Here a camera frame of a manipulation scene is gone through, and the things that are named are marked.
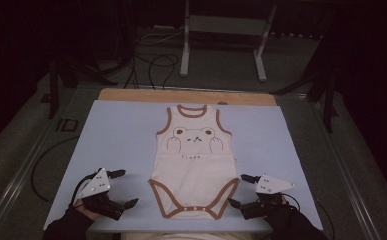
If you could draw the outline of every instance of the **table leg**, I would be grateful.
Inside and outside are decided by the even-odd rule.
[[[275,15],[275,10],[277,9],[277,6],[272,6],[271,7],[271,12],[265,21],[265,26],[264,26],[264,31],[262,34],[262,41],[261,44],[259,45],[258,49],[255,49],[253,51],[253,57],[255,58],[255,64],[256,64],[256,70],[258,71],[258,80],[260,82],[265,82],[267,81],[267,76],[265,74],[265,69],[264,69],[264,63],[262,62],[262,52],[264,51],[265,43],[268,39],[270,29],[271,29],[271,24],[272,20],[274,19]]]
[[[180,75],[186,77],[189,72],[189,57],[190,57],[190,45],[189,45],[189,13],[190,0],[186,0],[186,13],[184,19],[184,47],[183,47],[183,56],[181,57],[181,69]]]

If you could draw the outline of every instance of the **baby onesie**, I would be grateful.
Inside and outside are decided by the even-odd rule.
[[[239,182],[231,133],[211,106],[177,105],[167,111],[167,125],[157,133],[149,181],[162,216],[219,219]]]

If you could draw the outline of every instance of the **table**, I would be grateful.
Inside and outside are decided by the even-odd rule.
[[[213,105],[223,102],[230,105],[216,106],[221,110],[222,117],[231,119],[222,122],[229,127],[227,129],[234,130],[233,126],[230,126],[231,123],[253,120],[237,126],[237,129],[232,131],[233,136],[238,136],[233,146],[233,151],[238,158],[238,175],[243,173],[260,175],[266,171],[268,175],[276,175],[278,178],[294,182],[299,187],[291,190],[289,194],[296,196],[301,202],[302,212],[311,222],[322,228],[281,110],[276,106],[272,96],[253,93],[105,89],[98,99],[91,109],[45,226],[63,215],[73,189],[80,179],[91,174],[91,171],[105,167],[110,171],[121,168],[127,170],[124,177],[111,180],[109,192],[111,200],[124,202],[136,197],[140,200],[135,208],[124,212],[119,221],[108,218],[99,219],[90,228],[93,231],[270,231],[271,228],[262,219],[245,221],[241,213],[231,207],[226,209],[222,219],[218,221],[164,219],[159,213],[147,183],[153,168],[155,153],[153,144],[156,139],[152,135],[166,122],[166,114],[161,116],[155,114],[155,111],[159,113],[165,110],[168,104],[175,103]],[[259,109],[268,114],[262,115],[260,111],[251,111]],[[255,129],[256,124],[259,124],[259,130]],[[266,135],[265,138],[271,139],[268,144],[261,146],[260,141],[255,141],[254,145],[250,142],[242,142],[242,139],[249,138],[241,137],[242,133],[249,136],[251,132],[262,131],[266,134],[259,134],[259,136]],[[267,154],[257,158],[262,149]],[[233,198],[243,203],[256,200],[254,185],[241,182]]]

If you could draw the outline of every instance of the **brown trim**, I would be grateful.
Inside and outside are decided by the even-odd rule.
[[[183,109],[184,110],[188,110],[188,111],[202,111],[202,113],[200,113],[198,115],[191,115],[191,114],[184,113],[182,111]],[[188,108],[188,107],[182,106],[181,104],[178,104],[177,105],[177,110],[181,114],[181,116],[183,116],[183,117],[186,117],[186,118],[200,118],[203,115],[205,115],[205,113],[208,111],[208,106],[207,105],[203,105],[203,107],[201,107],[201,108]]]
[[[167,125],[165,126],[164,129],[162,129],[161,131],[157,132],[156,134],[157,135],[160,135],[164,132],[166,132],[171,124],[171,121],[172,121],[172,114],[171,114],[171,109],[170,108],[167,108],[167,113],[168,113],[168,121],[167,121]]]
[[[217,125],[218,125],[218,127],[221,129],[221,131],[223,131],[223,132],[225,132],[225,133],[228,133],[228,134],[232,135],[230,131],[227,131],[227,130],[225,130],[225,129],[222,127],[221,122],[219,121],[220,111],[219,111],[219,109],[216,109],[216,110],[217,110],[216,120],[217,120]]]
[[[218,195],[216,196],[216,198],[214,199],[214,201],[212,201],[208,206],[206,207],[203,207],[203,206],[188,206],[188,207],[183,207],[181,206],[181,204],[177,201],[177,199],[174,197],[174,195],[172,194],[172,192],[169,190],[169,188],[167,186],[165,186],[164,184],[156,181],[156,180],[153,180],[153,179],[150,179],[149,180],[149,184],[150,186],[152,187],[152,190],[153,190],[153,193],[155,194],[155,198],[156,198],[156,201],[158,202],[158,206],[159,206],[159,210],[161,211],[161,214],[164,218],[171,218],[173,216],[175,216],[176,214],[178,213],[181,213],[183,211],[205,211],[207,212],[211,217],[213,217],[215,220],[218,220],[222,217],[222,214],[224,213],[224,210],[227,208],[228,206],[228,201],[225,200],[224,204],[222,205],[220,211],[217,213],[215,213],[214,211],[212,211],[212,208],[215,207],[215,205],[218,204],[219,201],[221,201],[221,198],[222,196],[224,195],[224,193],[231,187],[233,186],[233,188],[231,189],[230,193],[228,194],[227,198],[231,198],[233,197],[234,193],[236,192],[237,190],[237,186],[238,186],[238,183],[239,183],[239,179],[238,178],[235,178],[231,181],[229,181],[222,189],[221,191],[218,193]],[[158,190],[156,187],[160,187],[162,188],[162,190],[164,190],[166,192],[166,194],[169,196],[169,198],[171,199],[172,203],[175,205],[175,207],[177,209],[175,209],[174,211],[170,212],[170,213],[166,213],[165,212],[165,209],[164,209],[164,206],[162,204],[162,200],[159,196],[159,193],[158,193]]]
[[[220,211],[218,212],[218,215],[216,215],[211,209],[213,207],[215,207],[215,205],[218,204],[219,201],[221,201],[221,198],[222,196],[224,195],[224,193],[231,187],[231,185],[233,185],[233,189],[231,189],[230,193],[228,194],[227,198],[231,198],[233,197],[234,193],[236,192],[237,190],[237,186],[239,184],[239,179],[238,178],[235,178],[231,181],[229,181],[227,184],[225,184],[225,186],[221,189],[221,191],[219,192],[219,194],[217,195],[217,197],[215,198],[215,200],[209,204],[208,206],[206,206],[206,209],[208,210],[207,212],[209,212],[209,214],[211,214],[212,212],[212,217],[215,218],[215,220],[218,220],[222,217],[222,214],[224,213],[224,210],[225,208],[227,208],[228,206],[228,201],[227,199],[225,200],[224,204],[222,205]]]

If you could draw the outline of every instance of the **white table surface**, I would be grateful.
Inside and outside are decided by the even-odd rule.
[[[90,227],[105,232],[256,232],[271,229],[262,219],[244,220],[228,206],[220,220],[175,220],[162,217],[150,179],[156,153],[156,132],[167,121],[166,108],[177,103],[144,103],[97,100],[93,104],[74,154],[62,179],[45,227],[61,218],[77,183],[99,168],[125,169],[125,176],[111,179],[109,197],[123,203],[139,198],[119,221],[101,217]],[[184,106],[203,106],[182,104]],[[231,131],[237,174],[263,173],[294,183],[284,193],[295,197],[301,212],[322,229],[310,189],[296,154],[281,109],[277,106],[212,105],[220,109],[222,126]],[[233,199],[257,199],[255,185],[241,181]]]

